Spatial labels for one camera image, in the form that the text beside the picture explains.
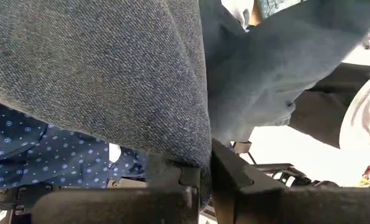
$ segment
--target black mechanism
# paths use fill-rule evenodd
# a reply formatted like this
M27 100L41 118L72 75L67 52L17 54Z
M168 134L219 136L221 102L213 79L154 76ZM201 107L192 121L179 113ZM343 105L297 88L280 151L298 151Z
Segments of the black mechanism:
M250 165L216 140L211 171L212 203L206 211L219 224L370 224L370 188L312 182L291 164ZM265 174L276 172L311 187L289 188ZM13 194L15 204L23 208L10 213L9 223L196 224L199 181L199 169L179 166L160 175L155 181L160 184L147 188L55 190L43 185L37 194L44 196L34 206L26 188Z

